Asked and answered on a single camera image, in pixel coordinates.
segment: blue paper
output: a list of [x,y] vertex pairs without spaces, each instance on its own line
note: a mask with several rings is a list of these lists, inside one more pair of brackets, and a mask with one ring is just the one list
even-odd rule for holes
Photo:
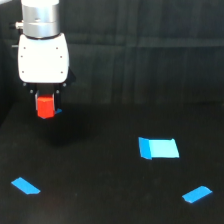
[[194,203],[195,201],[197,201],[211,193],[212,193],[212,191],[209,190],[207,187],[201,186],[201,187],[183,195],[182,197],[184,198],[185,201],[187,201],[189,203]]
[[38,190],[36,187],[28,183],[23,178],[18,178],[12,182],[12,184],[23,191],[25,194],[38,194],[40,193],[40,190]]
[[141,157],[145,159],[152,159],[149,148],[149,140],[144,138],[138,138],[138,141]]
[[61,113],[61,112],[62,112],[61,109],[57,109],[57,111],[55,112],[55,114],[59,114],[59,113]]
[[179,158],[179,152],[174,139],[149,140],[152,158]]

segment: black table surface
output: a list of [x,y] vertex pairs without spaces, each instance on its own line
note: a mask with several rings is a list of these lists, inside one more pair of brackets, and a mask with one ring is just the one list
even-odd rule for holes
[[[43,120],[17,103],[0,128],[0,223],[223,224],[223,130],[222,105],[65,105]],[[180,158],[145,160],[138,137],[174,138]],[[213,193],[185,202],[199,186]]]

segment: black background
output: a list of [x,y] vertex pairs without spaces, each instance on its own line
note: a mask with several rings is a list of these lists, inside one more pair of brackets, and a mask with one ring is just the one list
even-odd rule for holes
[[[223,11],[221,0],[61,0],[61,32],[77,76],[63,102],[222,102]],[[28,99],[11,48],[18,34],[8,29],[21,19],[20,1],[1,5],[1,89],[12,102]]]

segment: white robot body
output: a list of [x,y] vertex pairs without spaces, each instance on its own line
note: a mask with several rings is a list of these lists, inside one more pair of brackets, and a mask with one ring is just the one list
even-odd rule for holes
[[19,77],[34,96],[38,116],[53,117],[62,88],[73,83],[66,39],[60,32],[59,0],[21,0],[23,20],[10,24],[20,34]]
[[63,33],[49,40],[20,36],[19,76],[25,83],[62,83],[67,79],[69,53]]

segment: blue sticky note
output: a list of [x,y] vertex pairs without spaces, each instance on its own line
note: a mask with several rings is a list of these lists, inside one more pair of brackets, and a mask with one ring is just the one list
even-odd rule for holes
[[179,152],[174,139],[149,140],[152,158],[179,158]]
[[59,113],[61,113],[61,112],[62,112],[61,109],[57,109],[57,111],[55,112],[55,114],[59,114]]
[[12,182],[12,184],[23,191],[25,194],[38,194],[40,193],[40,190],[38,190],[36,187],[28,183],[23,178],[18,178]]
[[209,190],[207,187],[199,187],[185,195],[183,195],[182,197],[184,198],[185,201],[189,202],[189,203],[194,203],[195,201],[205,197],[208,194],[211,194],[212,191]]
[[141,157],[145,159],[152,159],[149,148],[149,140],[144,138],[138,138],[138,141]]

